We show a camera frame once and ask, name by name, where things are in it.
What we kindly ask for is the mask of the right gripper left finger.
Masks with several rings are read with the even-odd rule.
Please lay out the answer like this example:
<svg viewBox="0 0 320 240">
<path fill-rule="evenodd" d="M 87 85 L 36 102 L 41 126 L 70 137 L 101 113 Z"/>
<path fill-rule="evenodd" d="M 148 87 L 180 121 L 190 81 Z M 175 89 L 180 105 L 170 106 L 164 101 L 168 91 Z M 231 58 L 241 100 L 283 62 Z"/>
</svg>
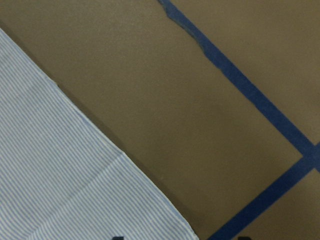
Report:
<svg viewBox="0 0 320 240">
<path fill-rule="evenodd" d="M 124 240 L 124 236 L 114 236 L 112 240 Z"/>
</svg>

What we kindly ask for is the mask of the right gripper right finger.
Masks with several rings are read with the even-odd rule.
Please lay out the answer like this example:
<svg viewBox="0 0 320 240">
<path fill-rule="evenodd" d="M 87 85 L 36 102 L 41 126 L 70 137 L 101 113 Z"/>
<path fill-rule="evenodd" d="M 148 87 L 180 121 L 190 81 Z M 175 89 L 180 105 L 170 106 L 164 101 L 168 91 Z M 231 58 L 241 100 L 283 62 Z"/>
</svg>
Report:
<svg viewBox="0 0 320 240">
<path fill-rule="evenodd" d="M 237 240 L 252 240 L 249 236 L 238 236 Z"/>
</svg>

